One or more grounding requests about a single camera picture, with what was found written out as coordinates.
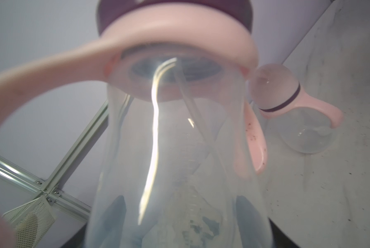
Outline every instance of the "bottle cap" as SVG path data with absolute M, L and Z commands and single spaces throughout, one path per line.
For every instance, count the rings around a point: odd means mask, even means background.
M 300 92 L 300 84 L 293 73 L 280 64 L 257 68 L 249 82 L 249 94 L 264 112 L 274 112 L 290 104 Z

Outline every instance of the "clear plastic bottle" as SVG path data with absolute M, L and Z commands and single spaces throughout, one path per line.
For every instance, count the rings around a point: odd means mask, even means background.
M 284 142 L 302 153 L 324 151 L 334 141 L 343 113 L 329 103 L 309 96 L 283 65 L 259 67 L 249 92 L 262 116 L 274 122 Z
M 239 67 L 174 44 L 123 54 L 85 247 L 272 248 Z
M 334 141 L 330 119 L 314 109 L 295 108 L 270 121 L 284 142 L 302 153 L 324 151 Z

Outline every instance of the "dark purple bottle cap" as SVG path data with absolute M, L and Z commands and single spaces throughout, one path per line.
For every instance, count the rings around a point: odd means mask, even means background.
M 120 16 L 151 4 L 183 2 L 213 7 L 237 19 L 251 32 L 252 6 L 250 0 L 100 0 L 97 8 L 98 33 L 101 33 Z

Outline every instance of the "metal mesh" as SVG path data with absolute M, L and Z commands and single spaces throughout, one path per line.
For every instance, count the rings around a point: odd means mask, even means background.
M 3 217 L 13 224 L 17 248 L 35 247 L 55 221 L 51 207 L 45 199 L 30 201 L 5 213 Z

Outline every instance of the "white countertop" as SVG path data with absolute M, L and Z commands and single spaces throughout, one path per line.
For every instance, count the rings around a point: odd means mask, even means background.
M 284 63 L 345 120 L 324 152 L 291 150 L 265 122 L 269 217 L 301 247 L 370 247 L 370 0 L 336 0 Z

